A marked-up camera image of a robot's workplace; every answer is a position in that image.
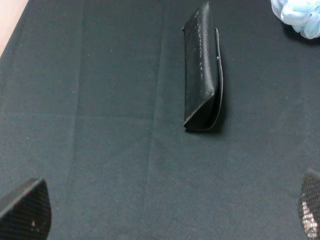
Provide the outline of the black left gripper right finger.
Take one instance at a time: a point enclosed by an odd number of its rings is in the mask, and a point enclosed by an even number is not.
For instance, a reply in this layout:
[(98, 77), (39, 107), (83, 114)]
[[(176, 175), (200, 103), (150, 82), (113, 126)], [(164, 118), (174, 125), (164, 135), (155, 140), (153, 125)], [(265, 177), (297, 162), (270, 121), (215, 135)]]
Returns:
[(309, 168), (303, 177), (298, 215), (308, 240), (320, 239), (320, 172)]

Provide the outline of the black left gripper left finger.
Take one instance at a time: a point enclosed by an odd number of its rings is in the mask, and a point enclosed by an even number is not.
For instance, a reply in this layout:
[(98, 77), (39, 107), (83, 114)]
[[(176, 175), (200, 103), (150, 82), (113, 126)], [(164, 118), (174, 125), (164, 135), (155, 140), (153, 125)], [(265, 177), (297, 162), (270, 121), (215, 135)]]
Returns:
[(31, 178), (0, 199), (2, 240), (46, 240), (52, 225), (47, 182)]

